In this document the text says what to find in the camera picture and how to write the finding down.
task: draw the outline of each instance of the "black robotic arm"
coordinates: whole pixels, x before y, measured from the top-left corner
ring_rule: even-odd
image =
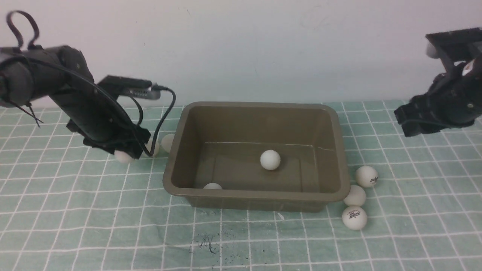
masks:
[[[425,94],[395,110],[406,137],[474,124],[482,114],[482,28],[427,35],[427,54],[440,58],[445,73]]]
[[[14,13],[27,17],[34,28],[35,37],[26,51],[21,51],[23,38],[11,21]],[[80,51],[69,46],[43,49],[34,44],[39,30],[29,14],[10,12],[7,23],[17,37],[18,47],[0,48],[0,106],[30,107],[31,101],[49,96],[70,117],[67,128],[84,136],[85,145],[111,154],[122,151],[136,159],[142,152],[152,156],[160,126],[175,102],[172,90],[146,80],[115,76],[107,76],[94,84]],[[159,99],[160,91],[171,92],[173,100],[161,118],[148,150],[145,144],[151,134],[140,126],[142,109],[134,97]],[[129,96],[136,102],[140,110],[139,123],[134,124],[116,102],[120,95]]]

